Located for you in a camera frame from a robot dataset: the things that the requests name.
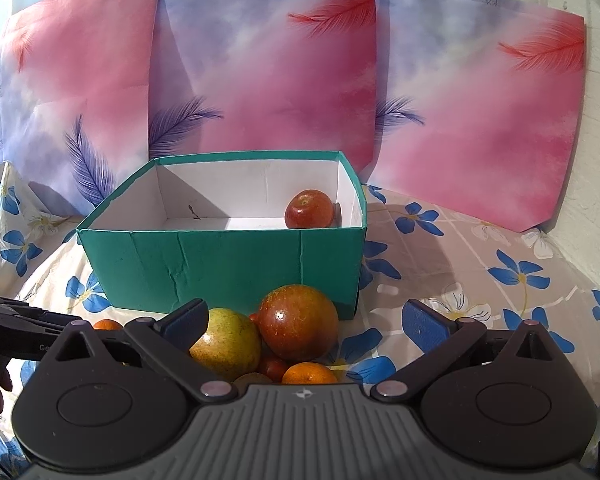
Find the small red apple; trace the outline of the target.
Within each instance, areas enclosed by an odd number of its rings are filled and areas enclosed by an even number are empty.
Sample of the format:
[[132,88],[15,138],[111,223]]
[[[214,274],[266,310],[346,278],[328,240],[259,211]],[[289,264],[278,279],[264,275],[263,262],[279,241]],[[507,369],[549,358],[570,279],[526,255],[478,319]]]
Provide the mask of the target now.
[[322,191],[304,190],[288,203],[284,219],[288,229],[323,229],[334,221],[332,200]]

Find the small red cherry tomato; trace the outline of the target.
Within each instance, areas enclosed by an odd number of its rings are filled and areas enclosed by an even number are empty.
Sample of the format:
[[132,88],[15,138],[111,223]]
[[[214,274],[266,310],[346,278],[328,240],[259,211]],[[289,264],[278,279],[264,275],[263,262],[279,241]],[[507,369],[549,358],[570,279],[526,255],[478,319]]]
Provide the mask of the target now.
[[261,352],[258,372],[271,379],[272,382],[280,384],[288,368],[289,364],[279,356],[276,356],[275,353],[269,351]]

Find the left pink feather bag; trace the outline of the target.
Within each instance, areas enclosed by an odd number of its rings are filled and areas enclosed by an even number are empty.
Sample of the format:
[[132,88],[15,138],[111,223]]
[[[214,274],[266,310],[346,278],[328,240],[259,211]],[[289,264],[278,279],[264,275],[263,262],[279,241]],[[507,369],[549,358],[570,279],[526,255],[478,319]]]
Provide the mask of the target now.
[[86,216],[148,159],[158,0],[41,0],[0,47],[0,160],[46,209]]

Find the teal cardboard box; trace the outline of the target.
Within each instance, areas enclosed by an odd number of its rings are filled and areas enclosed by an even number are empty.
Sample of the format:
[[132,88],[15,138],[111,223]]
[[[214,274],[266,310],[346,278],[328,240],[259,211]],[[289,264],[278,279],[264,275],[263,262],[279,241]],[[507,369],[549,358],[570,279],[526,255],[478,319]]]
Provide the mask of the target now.
[[[332,225],[288,229],[304,190],[334,203]],[[340,152],[257,151],[159,157],[135,171],[78,226],[108,300],[170,313],[200,298],[243,314],[279,286],[320,290],[355,316],[366,200]]]

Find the brown kiwi fruit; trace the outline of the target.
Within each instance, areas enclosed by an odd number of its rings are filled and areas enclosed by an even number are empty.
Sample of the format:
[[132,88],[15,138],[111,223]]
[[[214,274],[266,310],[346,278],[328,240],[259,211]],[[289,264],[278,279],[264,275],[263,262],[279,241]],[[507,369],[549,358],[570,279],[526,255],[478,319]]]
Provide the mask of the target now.
[[271,378],[258,372],[243,374],[234,381],[238,393],[242,396],[251,385],[273,385]]

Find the right pink feather bag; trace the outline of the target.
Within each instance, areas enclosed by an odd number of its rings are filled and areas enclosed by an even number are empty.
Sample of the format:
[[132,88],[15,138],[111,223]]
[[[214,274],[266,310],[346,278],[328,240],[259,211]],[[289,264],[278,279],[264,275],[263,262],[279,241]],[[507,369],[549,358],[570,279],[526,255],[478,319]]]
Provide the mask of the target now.
[[584,96],[585,22],[520,0],[376,0],[365,182],[522,232],[550,220]]

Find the pink feather bag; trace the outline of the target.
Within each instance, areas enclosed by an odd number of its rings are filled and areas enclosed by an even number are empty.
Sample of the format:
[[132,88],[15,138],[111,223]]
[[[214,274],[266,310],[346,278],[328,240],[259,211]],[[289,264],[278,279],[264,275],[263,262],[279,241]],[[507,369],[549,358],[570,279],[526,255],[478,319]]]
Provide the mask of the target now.
[[522,232],[550,220],[584,96],[585,22],[520,0],[376,0],[365,182]]
[[0,47],[0,160],[46,209],[86,216],[148,159],[158,0],[41,0]]
[[340,151],[373,158],[375,0],[158,0],[151,157]]

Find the large red-orange mango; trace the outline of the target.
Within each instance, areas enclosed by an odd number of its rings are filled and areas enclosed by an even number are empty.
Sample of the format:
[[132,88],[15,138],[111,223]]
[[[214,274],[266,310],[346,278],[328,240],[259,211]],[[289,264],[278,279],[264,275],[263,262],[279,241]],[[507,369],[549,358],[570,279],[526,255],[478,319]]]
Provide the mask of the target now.
[[264,342],[276,356],[289,362],[321,359],[338,340],[338,324],[332,300],[300,284],[269,292],[257,313]]

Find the yellow-green mango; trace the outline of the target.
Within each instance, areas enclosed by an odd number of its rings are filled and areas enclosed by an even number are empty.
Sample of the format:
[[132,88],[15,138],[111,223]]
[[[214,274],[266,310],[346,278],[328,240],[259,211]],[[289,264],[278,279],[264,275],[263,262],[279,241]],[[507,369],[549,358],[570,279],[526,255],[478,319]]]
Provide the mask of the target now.
[[228,382],[257,370],[262,344],[256,324],[227,308],[209,311],[208,327],[189,349],[190,356]]

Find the middle pink feather bag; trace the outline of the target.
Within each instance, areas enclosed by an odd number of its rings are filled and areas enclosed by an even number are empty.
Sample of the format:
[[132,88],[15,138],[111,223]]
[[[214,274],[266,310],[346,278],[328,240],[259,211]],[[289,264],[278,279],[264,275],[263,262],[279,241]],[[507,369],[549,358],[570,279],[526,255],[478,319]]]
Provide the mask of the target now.
[[375,0],[158,0],[151,157],[340,151],[373,158]]

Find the blue floral bed sheet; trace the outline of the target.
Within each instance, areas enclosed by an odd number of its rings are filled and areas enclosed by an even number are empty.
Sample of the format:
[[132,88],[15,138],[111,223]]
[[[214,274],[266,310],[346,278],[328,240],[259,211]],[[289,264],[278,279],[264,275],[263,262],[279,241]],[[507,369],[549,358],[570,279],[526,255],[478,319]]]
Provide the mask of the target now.
[[[340,326],[324,364],[369,384],[417,359],[421,327],[406,324],[418,299],[451,320],[498,330],[542,324],[598,407],[583,465],[600,473],[600,286],[538,230],[514,233],[370,186],[358,310]],[[92,323],[126,323],[108,300],[76,235],[78,219],[49,214],[12,166],[0,165],[0,296]]]

